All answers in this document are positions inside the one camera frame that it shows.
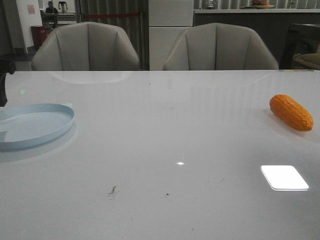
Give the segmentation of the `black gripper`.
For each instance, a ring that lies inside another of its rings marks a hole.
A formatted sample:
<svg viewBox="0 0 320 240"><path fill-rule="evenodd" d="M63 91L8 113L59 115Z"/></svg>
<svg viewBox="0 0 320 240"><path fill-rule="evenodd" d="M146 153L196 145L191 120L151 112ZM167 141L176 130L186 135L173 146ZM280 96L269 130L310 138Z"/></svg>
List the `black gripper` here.
<svg viewBox="0 0 320 240"><path fill-rule="evenodd" d="M0 106L4 107L8 102L6 96L6 75L14 74L16 71L15 62L12 60L0 60Z"/></svg>

